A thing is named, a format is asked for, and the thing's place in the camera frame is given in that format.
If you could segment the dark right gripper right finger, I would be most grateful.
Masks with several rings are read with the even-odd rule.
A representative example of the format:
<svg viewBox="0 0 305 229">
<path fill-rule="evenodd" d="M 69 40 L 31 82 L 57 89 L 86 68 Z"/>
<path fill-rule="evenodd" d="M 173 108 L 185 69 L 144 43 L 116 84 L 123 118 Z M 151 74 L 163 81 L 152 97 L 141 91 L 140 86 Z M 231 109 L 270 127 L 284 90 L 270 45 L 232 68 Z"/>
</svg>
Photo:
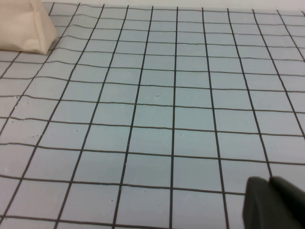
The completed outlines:
<svg viewBox="0 0 305 229">
<path fill-rule="evenodd" d="M 305 192 L 282 177 L 270 177 L 269 184 L 279 194 L 281 200 L 293 215 L 294 219 L 304 229 Z"/>
</svg>

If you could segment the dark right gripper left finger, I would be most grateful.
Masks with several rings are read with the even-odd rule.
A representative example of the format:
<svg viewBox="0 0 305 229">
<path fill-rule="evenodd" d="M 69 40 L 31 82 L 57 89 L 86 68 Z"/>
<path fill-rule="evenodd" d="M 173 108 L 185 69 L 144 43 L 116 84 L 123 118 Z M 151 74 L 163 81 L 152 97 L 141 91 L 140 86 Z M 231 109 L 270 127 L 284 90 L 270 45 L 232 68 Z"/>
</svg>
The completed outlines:
<svg viewBox="0 0 305 229">
<path fill-rule="evenodd" d="M 294 219 L 278 193 L 260 177 L 247 180 L 243 221 L 246 229 L 288 229 Z"/>
</svg>

